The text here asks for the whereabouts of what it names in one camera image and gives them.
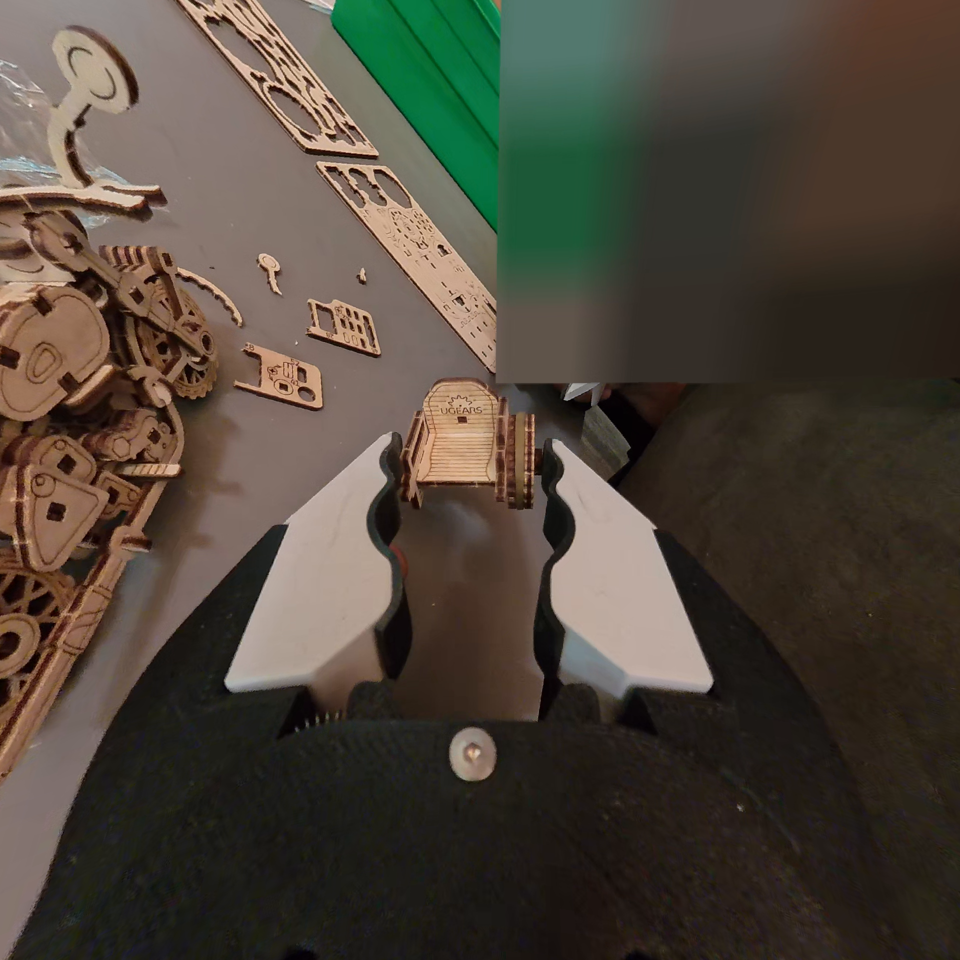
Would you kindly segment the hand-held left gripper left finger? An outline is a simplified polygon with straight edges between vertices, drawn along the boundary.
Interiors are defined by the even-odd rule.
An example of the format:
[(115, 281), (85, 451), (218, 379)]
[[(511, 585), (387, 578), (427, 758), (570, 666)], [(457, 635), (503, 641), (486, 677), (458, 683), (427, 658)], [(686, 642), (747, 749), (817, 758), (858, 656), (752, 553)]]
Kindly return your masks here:
[(286, 522), (224, 683), (304, 688), (343, 710), (364, 681), (396, 680), (412, 646), (402, 564), (402, 438), (379, 437)]

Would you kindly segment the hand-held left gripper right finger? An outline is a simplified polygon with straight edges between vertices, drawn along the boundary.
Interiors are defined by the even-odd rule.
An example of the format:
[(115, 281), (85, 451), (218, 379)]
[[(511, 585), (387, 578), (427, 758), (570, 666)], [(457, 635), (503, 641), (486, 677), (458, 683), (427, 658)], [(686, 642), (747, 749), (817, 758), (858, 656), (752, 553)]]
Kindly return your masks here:
[(543, 445), (541, 481), (553, 552), (534, 616), (539, 718), (573, 684), (608, 714), (635, 689), (708, 693), (714, 676), (655, 525), (558, 439)]

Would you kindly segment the small wooden seat model part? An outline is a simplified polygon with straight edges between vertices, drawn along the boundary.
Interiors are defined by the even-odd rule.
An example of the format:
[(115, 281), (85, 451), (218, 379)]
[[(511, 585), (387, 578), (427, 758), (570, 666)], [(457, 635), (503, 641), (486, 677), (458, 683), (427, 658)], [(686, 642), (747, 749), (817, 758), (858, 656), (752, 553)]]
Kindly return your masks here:
[(399, 496), (419, 509), (422, 487), (491, 486), (498, 502), (530, 509), (542, 460), (534, 414), (511, 414), (507, 397), (479, 379), (440, 379), (412, 420)]

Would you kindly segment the small forked wooden plate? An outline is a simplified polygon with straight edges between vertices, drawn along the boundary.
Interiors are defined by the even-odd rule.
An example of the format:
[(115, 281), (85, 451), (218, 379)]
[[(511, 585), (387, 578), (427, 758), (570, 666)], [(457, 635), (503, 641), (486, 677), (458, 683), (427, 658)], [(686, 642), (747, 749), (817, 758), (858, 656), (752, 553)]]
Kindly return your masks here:
[(250, 342), (244, 344), (243, 353), (258, 359), (259, 379), (256, 385), (235, 381), (236, 389), (301, 409), (323, 408), (322, 375), (317, 366)]

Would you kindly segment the person's dark clothing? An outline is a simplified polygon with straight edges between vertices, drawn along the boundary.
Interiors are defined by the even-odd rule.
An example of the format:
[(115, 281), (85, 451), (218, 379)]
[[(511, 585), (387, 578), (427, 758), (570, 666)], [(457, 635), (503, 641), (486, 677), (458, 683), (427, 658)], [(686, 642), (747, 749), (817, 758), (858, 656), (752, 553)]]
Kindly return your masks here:
[(623, 385), (620, 487), (817, 702), (920, 958), (958, 958), (954, 379)]

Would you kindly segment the small slotted wooden plate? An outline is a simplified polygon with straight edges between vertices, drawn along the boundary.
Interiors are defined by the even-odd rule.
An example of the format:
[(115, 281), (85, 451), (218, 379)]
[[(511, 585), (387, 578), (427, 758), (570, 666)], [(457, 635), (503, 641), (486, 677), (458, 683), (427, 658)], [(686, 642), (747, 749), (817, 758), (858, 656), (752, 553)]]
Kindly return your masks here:
[(364, 354), (381, 356), (381, 346), (370, 312), (340, 299), (322, 302), (309, 297), (306, 301), (311, 323), (306, 334), (318, 341)]

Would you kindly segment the curved toothed wooden piece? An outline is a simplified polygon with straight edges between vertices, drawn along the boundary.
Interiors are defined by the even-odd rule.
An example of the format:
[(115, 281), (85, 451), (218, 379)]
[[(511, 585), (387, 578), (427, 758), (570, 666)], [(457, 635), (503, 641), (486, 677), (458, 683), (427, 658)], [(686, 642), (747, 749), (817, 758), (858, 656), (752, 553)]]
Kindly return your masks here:
[(188, 270), (183, 267), (177, 267), (175, 269), (176, 276), (185, 282), (191, 283), (199, 289), (209, 293), (230, 315), (234, 324), (238, 329), (242, 329), (245, 325), (244, 318), (237, 308), (234, 301), (215, 283), (204, 278), (193, 270)]

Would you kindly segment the wooden motorcycle model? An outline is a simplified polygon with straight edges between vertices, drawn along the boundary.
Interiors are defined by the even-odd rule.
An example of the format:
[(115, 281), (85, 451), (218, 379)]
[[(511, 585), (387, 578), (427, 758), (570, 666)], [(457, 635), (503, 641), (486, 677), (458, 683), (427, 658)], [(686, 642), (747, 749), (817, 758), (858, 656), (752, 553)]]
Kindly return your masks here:
[(76, 143), (91, 111), (138, 102), (102, 34), (61, 30), (69, 84), (47, 138), (57, 180), (2, 187), (2, 779), (93, 639), (145, 527), (182, 471), (176, 398), (213, 388), (218, 348), (173, 256), (94, 246), (84, 212), (148, 218), (157, 185), (96, 177)]

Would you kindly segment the narrow cut-out wooden sheet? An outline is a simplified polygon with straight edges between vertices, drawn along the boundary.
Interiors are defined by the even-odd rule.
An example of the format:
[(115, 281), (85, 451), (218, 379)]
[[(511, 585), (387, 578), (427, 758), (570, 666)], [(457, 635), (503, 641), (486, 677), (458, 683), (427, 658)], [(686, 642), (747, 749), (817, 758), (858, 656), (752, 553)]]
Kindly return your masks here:
[(316, 163), (318, 174), (491, 374), (497, 370), (494, 296), (392, 170)]

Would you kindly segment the green plastic box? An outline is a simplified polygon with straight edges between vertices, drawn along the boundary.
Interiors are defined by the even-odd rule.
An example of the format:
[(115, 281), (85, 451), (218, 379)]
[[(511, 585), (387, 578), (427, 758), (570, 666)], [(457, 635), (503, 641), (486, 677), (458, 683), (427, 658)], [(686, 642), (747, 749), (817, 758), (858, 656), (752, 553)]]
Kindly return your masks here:
[(331, 20), (390, 101), (496, 230), (498, 4), (337, 1)]

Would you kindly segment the large cut-out wooden sheet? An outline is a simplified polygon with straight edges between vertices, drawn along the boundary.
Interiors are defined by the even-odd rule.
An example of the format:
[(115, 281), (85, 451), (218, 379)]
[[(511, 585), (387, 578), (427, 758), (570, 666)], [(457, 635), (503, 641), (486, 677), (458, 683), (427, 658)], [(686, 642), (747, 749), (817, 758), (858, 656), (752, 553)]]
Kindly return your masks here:
[(178, 1), (296, 146), (377, 159), (378, 150), (258, 1)]

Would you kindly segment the clear plastic bag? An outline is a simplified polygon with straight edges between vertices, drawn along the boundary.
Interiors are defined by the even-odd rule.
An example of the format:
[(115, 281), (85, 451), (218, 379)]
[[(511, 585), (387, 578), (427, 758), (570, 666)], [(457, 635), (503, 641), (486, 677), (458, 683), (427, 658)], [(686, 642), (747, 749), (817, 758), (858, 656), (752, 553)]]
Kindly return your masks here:
[(88, 114), (123, 114), (138, 102), (138, 81), (102, 36), (61, 31), (54, 56), (68, 84), (54, 103), (19, 66), (1, 63), (2, 207), (75, 209), (131, 215), (149, 206), (151, 189), (89, 169), (78, 134)]

